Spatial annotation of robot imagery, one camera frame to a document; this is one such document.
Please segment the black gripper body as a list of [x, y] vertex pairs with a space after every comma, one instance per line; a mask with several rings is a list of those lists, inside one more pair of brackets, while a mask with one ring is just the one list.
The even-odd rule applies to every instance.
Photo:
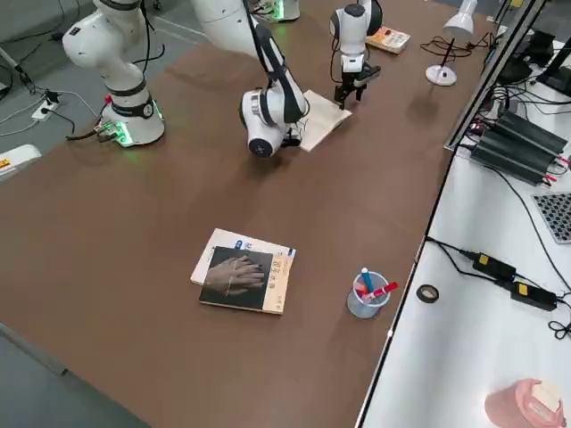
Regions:
[[281, 148], [299, 147], [302, 143], [302, 130], [298, 125], [292, 125], [285, 133]]
[[363, 65], [359, 72], [343, 72], [342, 86], [348, 89], [364, 87], [380, 75], [380, 66]]

